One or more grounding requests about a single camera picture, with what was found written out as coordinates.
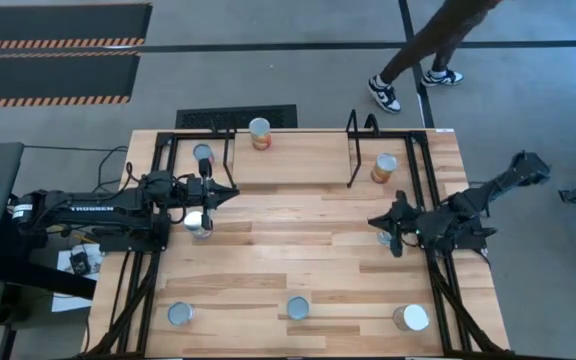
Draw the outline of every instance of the floor mat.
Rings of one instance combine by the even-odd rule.
[[[136,51],[0,55],[0,107],[125,104]]]
[[[248,128],[250,120],[262,117],[272,128],[296,128],[297,105],[248,106],[235,108],[213,108],[177,110],[177,129]]]
[[[151,4],[0,6],[0,49],[141,45]]]

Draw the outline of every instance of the black and white sneaker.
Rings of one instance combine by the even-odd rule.
[[[464,76],[458,72],[454,72],[452,70],[446,70],[446,74],[442,77],[434,77],[432,72],[428,71],[424,74],[424,77],[421,79],[421,83],[424,84],[426,87],[431,87],[435,85],[448,85],[448,86],[455,86],[459,85],[461,81],[464,79]]]
[[[395,88],[392,85],[380,87],[377,85],[377,76],[373,76],[368,80],[368,91],[377,104],[385,111],[391,114],[397,114],[401,111],[401,104],[397,101],[395,96]]]

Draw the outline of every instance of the person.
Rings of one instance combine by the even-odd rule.
[[[488,11],[503,0],[445,0],[428,24],[408,42],[379,75],[368,80],[368,90],[377,104],[387,112],[398,113],[392,82],[404,70],[435,53],[431,70],[421,80],[424,86],[460,84],[464,76],[448,68],[455,49],[468,33],[479,25]]]

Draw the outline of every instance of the wooden table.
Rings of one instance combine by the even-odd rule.
[[[133,163],[135,174],[149,172],[157,132],[133,133],[127,161]],[[467,188],[455,134],[429,130],[428,138],[441,197]],[[199,142],[181,142],[175,175],[197,172],[192,149]],[[215,164],[221,164],[224,141],[201,142],[213,148]],[[349,148],[354,169],[354,141]],[[399,161],[385,185],[373,183],[369,175],[380,152],[393,153]],[[386,213],[395,190],[404,190],[414,202],[404,141],[361,140],[361,153],[363,165],[351,189],[345,185],[247,186],[218,209],[209,240],[193,241],[183,227],[174,227],[161,256],[146,355],[441,355],[424,255],[406,247],[403,257],[394,258],[377,242],[378,230],[366,222]],[[432,204],[418,147],[416,155],[425,202]],[[236,167],[236,160],[229,166]],[[214,177],[228,185],[222,166],[215,166]],[[108,329],[123,257],[113,253],[104,259],[90,312],[91,345]],[[455,251],[454,258],[466,308],[493,341],[507,347],[488,265],[472,251]],[[144,261],[142,274],[148,262]],[[311,304],[310,316],[303,321],[289,320],[286,314],[286,302],[297,295]],[[168,307],[178,301],[195,307],[189,325],[175,327],[167,320]],[[421,304],[430,315],[431,325],[423,332],[402,332],[391,319],[395,308],[410,303]],[[453,346],[458,349],[454,316],[449,305],[447,309]],[[129,350],[136,346],[140,316],[138,309]]]

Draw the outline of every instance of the concrete floor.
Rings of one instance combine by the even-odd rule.
[[[109,1],[0,0],[96,2]],[[440,3],[409,0],[416,30]],[[394,0],[154,0],[146,44],[404,40]],[[576,1],[505,1],[467,40],[576,40]],[[374,112],[382,127],[421,127],[412,72],[395,83],[400,115],[381,112],[365,92],[395,51],[145,54],[129,104],[0,109],[0,141],[114,147],[133,129],[173,127],[177,109],[293,103],[300,127],[341,127],[352,108],[362,117]],[[456,129],[469,179],[492,178],[522,149],[553,168],[549,183],[501,198],[487,220],[500,229],[490,259],[512,348],[576,358],[576,206],[557,195],[576,180],[576,48],[461,50],[452,67],[466,82],[429,89],[429,97],[436,126]],[[102,157],[27,150],[15,192],[88,191]],[[105,178],[117,177],[122,162],[117,155]],[[84,315],[21,331],[15,358],[75,354]]]

